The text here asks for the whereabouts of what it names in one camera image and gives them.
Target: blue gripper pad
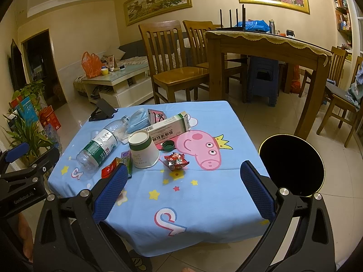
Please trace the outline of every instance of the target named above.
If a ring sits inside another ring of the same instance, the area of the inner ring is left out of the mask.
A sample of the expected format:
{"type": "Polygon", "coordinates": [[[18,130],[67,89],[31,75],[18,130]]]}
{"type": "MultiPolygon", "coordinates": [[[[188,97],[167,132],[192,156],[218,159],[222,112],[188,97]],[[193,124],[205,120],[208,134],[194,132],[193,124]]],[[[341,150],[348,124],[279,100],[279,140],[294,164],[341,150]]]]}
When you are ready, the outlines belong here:
{"type": "Polygon", "coordinates": [[[18,158],[22,157],[24,154],[28,153],[28,151],[29,151],[29,144],[23,142],[22,144],[16,146],[15,148],[7,152],[5,161],[14,162],[18,158]]]}
{"type": "Polygon", "coordinates": [[[127,181],[128,168],[121,165],[94,202],[92,216],[96,224],[107,218],[127,181]]]}
{"type": "Polygon", "coordinates": [[[275,200],[260,180],[260,174],[249,160],[241,165],[241,179],[255,203],[261,217],[272,222],[275,219],[275,200]]]}

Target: green and white label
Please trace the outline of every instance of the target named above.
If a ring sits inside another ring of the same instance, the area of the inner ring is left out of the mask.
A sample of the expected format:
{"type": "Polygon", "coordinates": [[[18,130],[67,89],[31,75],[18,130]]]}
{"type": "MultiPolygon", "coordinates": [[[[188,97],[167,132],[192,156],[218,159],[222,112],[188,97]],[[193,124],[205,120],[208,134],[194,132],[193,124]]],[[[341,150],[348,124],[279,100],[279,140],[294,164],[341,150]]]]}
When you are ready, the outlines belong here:
{"type": "Polygon", "coordinates": [[[106,129],[103,129],[91,142],[84,148],[96,160],[98,165],[105,160],[117,145],[117,139],[106,129]]]}

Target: stacked stools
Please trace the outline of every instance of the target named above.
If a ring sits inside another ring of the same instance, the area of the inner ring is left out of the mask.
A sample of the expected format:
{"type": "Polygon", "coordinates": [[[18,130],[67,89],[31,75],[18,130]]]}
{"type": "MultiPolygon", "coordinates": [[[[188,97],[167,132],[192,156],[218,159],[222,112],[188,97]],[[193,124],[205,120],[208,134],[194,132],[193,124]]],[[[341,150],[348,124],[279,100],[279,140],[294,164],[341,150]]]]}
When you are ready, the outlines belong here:
{"type": "Polygon", "coordinates": [[[270,97],[269,106],[274,107],[278,92],[278,61],[251,56],[248,69],[247,102],[253,95],[270,97]]]}

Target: human hand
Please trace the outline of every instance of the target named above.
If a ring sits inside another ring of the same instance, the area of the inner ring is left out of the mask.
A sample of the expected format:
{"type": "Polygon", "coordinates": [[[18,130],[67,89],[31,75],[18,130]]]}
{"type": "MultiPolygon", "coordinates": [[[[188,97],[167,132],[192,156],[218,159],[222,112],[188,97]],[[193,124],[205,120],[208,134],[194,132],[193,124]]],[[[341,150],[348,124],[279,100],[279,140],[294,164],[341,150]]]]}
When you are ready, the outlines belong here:
{"type": "Polygon", "coordinates": [[[22,213],[19,214],[18,232],[23,240],[23,253],[29,259],[29,262],[33,262],[33,234],[27,219],[22,213]]]}

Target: chair seat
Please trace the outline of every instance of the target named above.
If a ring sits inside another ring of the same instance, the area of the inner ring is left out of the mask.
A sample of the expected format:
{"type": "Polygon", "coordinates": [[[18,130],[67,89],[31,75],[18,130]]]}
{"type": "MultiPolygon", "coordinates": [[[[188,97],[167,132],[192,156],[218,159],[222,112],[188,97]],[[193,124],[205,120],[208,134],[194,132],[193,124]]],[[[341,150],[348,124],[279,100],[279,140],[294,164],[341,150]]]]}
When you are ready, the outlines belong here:
{"type": "MultiPolygon", "coordinates": [[[[224,69],[228,70],[230,68],[238,68],[241,67],[242,64],[240,62],[234,62],[234,61],[225,61],[224,62],[224,69]]],[[[209,69],[209,62],[204,62],[197,64],[197,67],[206,68],[209,69]]]]}
{"type": "Polygon", "coordinates": [[[343,89],[329,82],[326,82],[325,86],[330,91],[331,94],[338,96],[339,98],[345,100],[346,102],[349,102],[351,105],[354,105],[354,103],[351,100],[345,97],[347,95],[347,92],[344,91],[343,89]]]}
{"type": "Polygon", "coordinates": [[[157,73],[154,75],[154,81],[163,83],[166,86],[173,86],[204,77],[208,77],[207,81],[209,80],[209,71],[207,69],[187,66],[157,73]]]}

